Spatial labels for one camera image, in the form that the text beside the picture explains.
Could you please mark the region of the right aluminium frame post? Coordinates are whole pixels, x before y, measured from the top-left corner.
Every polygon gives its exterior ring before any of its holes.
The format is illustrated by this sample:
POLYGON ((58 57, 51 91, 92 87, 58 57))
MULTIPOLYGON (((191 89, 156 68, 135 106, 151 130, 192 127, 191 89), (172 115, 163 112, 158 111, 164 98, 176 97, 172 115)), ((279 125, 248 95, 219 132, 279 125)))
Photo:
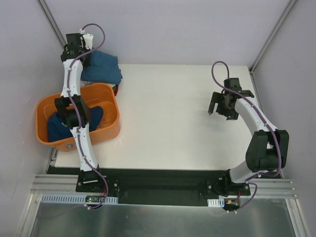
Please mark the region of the right aluminium frame post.
POLYGON ((259 66, 260 62, 262 61, 263 57, 265 54, 268 52, 268 49, 272 45, 274 39, 277 37, 279 31, 285 24, 287 18, 291 14, 292 10, 294 7, 297 5, 299 1, 298 0, 289 0, 284 8, 284 10, 281 12, 281 15, 277 19, 276 23, 274 24, 271 32, 269 33, 267 39, 265 40, 263 46, 261 47, 258 55, 256 56, 254 62, 252 65, 249 67, 249 72, 251 75, 254 74, 255 70, 259 66))

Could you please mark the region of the aluminium front rail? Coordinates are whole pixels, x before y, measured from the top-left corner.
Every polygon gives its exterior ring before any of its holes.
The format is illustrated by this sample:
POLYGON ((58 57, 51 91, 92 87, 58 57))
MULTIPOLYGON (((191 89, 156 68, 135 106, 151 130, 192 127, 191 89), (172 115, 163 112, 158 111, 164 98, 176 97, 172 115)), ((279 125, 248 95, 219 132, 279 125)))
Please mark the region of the aluminium front rail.
MULTIPOLYGON (((253 179, 257 184, 257 198, 297 199, 298 193, 289 179, 253 179)), ((36 175, 31 187, 32 193, 74 193, 78 185, 76 175, 36 175)))

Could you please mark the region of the aluminium frame post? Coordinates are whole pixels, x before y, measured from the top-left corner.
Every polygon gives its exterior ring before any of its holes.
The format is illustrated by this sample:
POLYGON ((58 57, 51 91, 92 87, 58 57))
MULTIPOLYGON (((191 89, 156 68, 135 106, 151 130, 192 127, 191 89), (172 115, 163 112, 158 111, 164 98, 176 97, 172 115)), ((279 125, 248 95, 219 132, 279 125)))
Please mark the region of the aluminium frame post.
POLYGON ((291 14, 292 10, 294 7, 297 5, 299 1, 298 0, 289 0, 284 8, 284 10, 281 12, 281 15, 277 19, 276 23, 274 24, 271 32, 269 33, 267 39, 265 40, 263 46, 261 47, 258 55, 256 56, 254 62, 252 65, 249 67, 249 72, 251 75, 254 74, 255 70, 259 66, 260 62, 262 61, 263 57, 265 54, 268 52, 268 49, 272 45, 274 39, 277 37, 279 31, 285 24, 287 18, 291 14))
POLYGON ((42 10, 46 20, 48 21, 55 37, 57 38, 59 45, 64 50, 64 46, 66 44, 66 41, 65 41, 61 31, 60 31, 58 24, 56 23, 56 21, 54 19, 52 12, 49 9, 47 2, 45 0, 37 0, 37 3, 39 5, 40 9, 42 10))

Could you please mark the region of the red folded t-shirt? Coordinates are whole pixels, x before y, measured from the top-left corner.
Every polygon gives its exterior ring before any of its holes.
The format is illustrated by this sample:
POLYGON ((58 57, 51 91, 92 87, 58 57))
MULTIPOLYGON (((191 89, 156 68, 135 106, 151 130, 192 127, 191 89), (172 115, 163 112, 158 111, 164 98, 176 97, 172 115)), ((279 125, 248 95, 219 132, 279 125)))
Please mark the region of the red folded t-shirt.
POLYGON ((115 96, 117 95, 118 90, 119 90, 119 85, 116 84, 115 87, 114 87, 114 95, 115 95, 115 96))

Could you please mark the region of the teal blue t-shirt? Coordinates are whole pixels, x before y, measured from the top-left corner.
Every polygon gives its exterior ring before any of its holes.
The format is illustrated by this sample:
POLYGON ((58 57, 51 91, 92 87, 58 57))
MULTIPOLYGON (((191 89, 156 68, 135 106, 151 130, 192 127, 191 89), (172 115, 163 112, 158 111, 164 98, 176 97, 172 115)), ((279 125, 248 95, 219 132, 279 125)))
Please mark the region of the teal blue t-shirt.
POLYGON ((81 73, 81 81, 120 84, 122 78, 118 58, 99 50, 92 52, 90 66, 81 73))

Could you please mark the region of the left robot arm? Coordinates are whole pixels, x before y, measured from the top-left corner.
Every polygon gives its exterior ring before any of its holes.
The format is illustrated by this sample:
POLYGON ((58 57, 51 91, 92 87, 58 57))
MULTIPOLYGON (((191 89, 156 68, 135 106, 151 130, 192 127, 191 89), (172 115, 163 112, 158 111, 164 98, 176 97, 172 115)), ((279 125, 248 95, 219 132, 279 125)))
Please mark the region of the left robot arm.
POLYGON ((54 103, 62 120, 69 128, 79 154, 80 170, 90 172, 98 167, 89 135, 90 108, 81 95, 81 73, 90 65, 93 35, 84 30, 66 35, 67 43, 61 54, 64 82, 60 97, 54 103))

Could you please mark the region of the dark navy shirt in basket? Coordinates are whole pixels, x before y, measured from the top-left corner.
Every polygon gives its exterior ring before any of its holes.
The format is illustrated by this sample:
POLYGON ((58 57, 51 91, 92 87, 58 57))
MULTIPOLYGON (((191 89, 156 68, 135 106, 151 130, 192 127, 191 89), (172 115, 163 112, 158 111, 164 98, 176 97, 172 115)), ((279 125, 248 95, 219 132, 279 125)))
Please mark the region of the dark navy shirt in basket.
MULTIPOLYGON (((90 108, 91 121, 89 122, 89 131, 95 131, 102 119, 103 109, 100 106, 90 108)), ((55 142, 67 138, 71 138, 73 135, 68 127, 63 123, 59 114, 54 112, 47 122, 48 141, 55 142)))

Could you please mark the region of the orange plastic basket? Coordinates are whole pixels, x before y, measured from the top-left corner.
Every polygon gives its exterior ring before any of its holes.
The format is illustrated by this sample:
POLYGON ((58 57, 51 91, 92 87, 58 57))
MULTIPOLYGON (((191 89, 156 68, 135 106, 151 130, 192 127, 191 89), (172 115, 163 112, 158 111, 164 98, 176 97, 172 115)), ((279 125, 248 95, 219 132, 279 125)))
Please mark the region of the orange plastic basket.
MULTIPOLYGON (((117 137, 120 132, 119 109, 113 89, 106 83, 94 83, 82 87, 81 96, 89 108, 100 106, 104 112, 97 129, 90 132, 91 143, 94 145, 117 137)), ((36 137, 44 145, 52 146, 61 152, 69 152, 77 149, 73 137, 55 142, 48 141, 47 122, 57 111, 54 100, 58 97, 59 93, 49 95, 37 104, 36 137)))

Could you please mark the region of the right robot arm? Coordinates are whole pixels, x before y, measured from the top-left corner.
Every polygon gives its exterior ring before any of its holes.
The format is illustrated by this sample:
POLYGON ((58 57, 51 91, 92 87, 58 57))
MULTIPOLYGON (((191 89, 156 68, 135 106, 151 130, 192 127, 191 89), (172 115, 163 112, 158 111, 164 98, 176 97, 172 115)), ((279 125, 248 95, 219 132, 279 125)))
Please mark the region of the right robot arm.
POLYGON ((254 102, 253 93, 243 90, 238 78, 224 80, 223 91, 214 92, 210 101, 210 115, 216 112, 227 120, 242 118, 252 135, 245 160, 230 169, 229 179, 222 182, 222 189, 228 195, 235 194, 240 189, 240 183, 261 174, 279 175, 286 164, 289 133, 270 123, 254 102))

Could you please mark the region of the left aluminium frame post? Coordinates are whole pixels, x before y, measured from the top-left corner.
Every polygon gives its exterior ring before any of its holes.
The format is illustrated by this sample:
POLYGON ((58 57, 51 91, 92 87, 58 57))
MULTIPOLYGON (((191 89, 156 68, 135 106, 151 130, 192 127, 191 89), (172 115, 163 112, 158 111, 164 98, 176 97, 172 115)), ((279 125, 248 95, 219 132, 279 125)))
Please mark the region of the left aluminium frame post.
POLYGON ((40 9, 42 10, 46 20, 48 21, 55 37, 57 38, 59 45, 64 50, 64 46, 66 44, 66 41, 65 41, 61 31, 60 31, 58 24, 56 23, 56 21, 54 19, 52 12, 49 9, 47 2, 45 0, 37 0, 37 3, 39 5, 40 9))

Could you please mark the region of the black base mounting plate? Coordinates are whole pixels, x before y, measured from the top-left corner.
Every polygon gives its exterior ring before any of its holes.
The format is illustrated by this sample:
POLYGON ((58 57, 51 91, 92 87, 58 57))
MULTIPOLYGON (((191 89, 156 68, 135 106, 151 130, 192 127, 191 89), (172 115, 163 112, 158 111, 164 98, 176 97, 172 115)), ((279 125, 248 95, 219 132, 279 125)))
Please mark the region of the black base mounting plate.
POLYGON ((84 183, 80 173, 76 192, 101 193, 118 198, 120 204, 207 206, 219 196, 250 196, 246 183, 233 184, 227 171, 101 169, 106 182, 84 183))

